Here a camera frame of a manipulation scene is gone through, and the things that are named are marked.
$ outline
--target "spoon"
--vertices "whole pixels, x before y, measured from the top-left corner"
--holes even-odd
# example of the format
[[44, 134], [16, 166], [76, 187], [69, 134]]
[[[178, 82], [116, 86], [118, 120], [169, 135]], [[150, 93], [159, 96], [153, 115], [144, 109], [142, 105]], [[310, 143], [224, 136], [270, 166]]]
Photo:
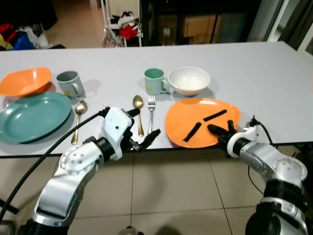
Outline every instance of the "spoon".
[[[79, 124], [79, 120], [80, 120], [80, 116], [82, 114], [84, 114], [87, 111], [88, 107], [85, 101], [81, 100], [76, 104], [75, 107], [75, 113], [78, 115], [77, 116], [77, 122], [76, 122], [76, 126], [78, 126]], [[77, 144], [77, 140], [78, 140], [78, 129], [76, 129], [76, 131], [74, 132], [72, 141], [70, 142], [71, 144]]]
[[[141, 96], [139, 95], [135, 95], [134, 99], [133, 99], [133, 106], [136, 109], [141, 109], [143, 107], [143, 100], [141, 98]], [[138, 115], [138, 121], [139, 121], [139, 125], [138, 125], [138, 135], [139, 137], [143, 137], [144, 136], [144, 132], [143, 132], [143, 128], [141, 125], [141, 116], [140, 113]]]

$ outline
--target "cardboard box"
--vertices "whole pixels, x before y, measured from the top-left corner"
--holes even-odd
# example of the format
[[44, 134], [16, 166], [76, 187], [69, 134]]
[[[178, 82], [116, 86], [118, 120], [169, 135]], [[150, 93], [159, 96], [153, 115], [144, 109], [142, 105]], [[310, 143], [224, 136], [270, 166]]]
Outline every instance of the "cardboard box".
[[[207, 16], [188, 16], [184, 20], [184, 37], [195, 37], [199, 35], [211, 35], [215, 21], [215, 15]], [[215, 34], [219, 33], [221, 16], [218, 16]]]
[[162, 44], [175, 44], [177, 36], [177, 15], [160, 15], [158, 17], [158, 39]]
[[[215, 33], [213, 37], [212, 43], [217, 42], [218, 34]], [[211, 40], [211, 35], [200, 35], [200, 36], [195, 36], [191, 40], [191, 44], [209, 44]]]

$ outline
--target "mug handle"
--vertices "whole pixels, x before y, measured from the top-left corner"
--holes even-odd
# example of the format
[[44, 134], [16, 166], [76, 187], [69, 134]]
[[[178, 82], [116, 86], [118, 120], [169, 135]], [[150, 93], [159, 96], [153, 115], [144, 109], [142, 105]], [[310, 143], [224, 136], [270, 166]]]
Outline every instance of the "mug handle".
[[163, 79], [161, 94], [172, 94], [172, 93], [173, 93], [173, 90], [171, 89], [170, 84], [168, 83], [167, 80]]
[[73, 86], [73, 88], [74, 88], [74, 91], [75, 91], [75, 93], [76, 94], [79, 94], [79, 86], [76, 84], [76, 83], [72, 83], [72, 86]]

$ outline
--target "orange plate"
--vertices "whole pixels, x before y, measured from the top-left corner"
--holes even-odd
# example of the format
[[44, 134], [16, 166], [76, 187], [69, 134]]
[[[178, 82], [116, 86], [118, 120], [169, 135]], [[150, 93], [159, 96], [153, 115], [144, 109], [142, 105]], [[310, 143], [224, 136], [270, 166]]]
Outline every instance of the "orange plate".
[[[225, 114], [205, 122], [203, 118], [226, 109]], [[228, 103], [206, 98], [183, 99], [175, 103], [167, 113], [165, 130], [170, 140], [185, 148], [204, 148], [218, 143], [217, 137], [207, 129], [208, 124], [214, 124], [228, 129], [227, 121], [233, 120], [234, 127], [239, 123], [240, 111]], [[183, 141], [197, 122], [201, 127], [188, 142]]]
[[0, 82], [0, 95], [24, 96], [35, 93], [50, 79], [51, 72], [46, 67], [8, 73]]

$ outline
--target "green plate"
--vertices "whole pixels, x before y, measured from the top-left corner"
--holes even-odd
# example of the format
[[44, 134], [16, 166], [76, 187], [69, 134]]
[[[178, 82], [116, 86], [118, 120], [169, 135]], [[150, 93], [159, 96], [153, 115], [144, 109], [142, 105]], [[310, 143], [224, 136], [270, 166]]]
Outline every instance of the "green plate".
[[0, 113], [0, 141], [22, 143], [43, 137], [63, 124], [70, 111], [69, 98], [57, 92], [19, 99]]

